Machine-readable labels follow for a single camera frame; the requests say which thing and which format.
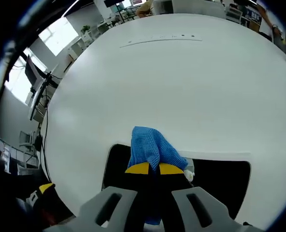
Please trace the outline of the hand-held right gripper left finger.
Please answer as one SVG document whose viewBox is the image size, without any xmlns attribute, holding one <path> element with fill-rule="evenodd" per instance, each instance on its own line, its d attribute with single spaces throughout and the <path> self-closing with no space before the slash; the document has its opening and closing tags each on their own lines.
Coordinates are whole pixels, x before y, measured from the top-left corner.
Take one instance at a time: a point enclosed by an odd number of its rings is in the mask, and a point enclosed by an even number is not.
<svg viewBox="0 0 286 232">
<path fill-rule="evenodd" d="M 130 167 L 111 186 L 81 207 L 81 232 L 141 232 L 158 224 L 156 180 L 148 163 Z"/>
</svg>

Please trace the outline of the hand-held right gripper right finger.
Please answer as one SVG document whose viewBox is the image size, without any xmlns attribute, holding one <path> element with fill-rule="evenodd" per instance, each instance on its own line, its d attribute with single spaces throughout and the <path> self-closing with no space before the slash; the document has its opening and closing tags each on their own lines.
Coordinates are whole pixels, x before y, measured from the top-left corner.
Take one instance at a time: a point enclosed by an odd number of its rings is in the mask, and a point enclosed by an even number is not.
<svg viewBox="0 0 286 232">
<path fill-rule="evenodd" d="M 166 232 L 229 232 L 227 207 L 201 187 L 190 187 L 184 172 L 159 165 L 160 215 Z"/>
</svg>

